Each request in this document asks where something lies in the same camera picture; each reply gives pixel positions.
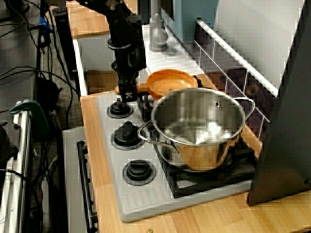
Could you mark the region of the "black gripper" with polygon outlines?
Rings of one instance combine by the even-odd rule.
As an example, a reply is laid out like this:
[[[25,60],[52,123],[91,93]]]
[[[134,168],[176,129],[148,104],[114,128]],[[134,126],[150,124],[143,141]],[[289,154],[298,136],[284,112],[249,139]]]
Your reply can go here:
[[[134,79],[146,68],[145,45],[127,45],[114,50],[117,71],[121,79],[121,100],[135,102],[137,100],[137,84]]]

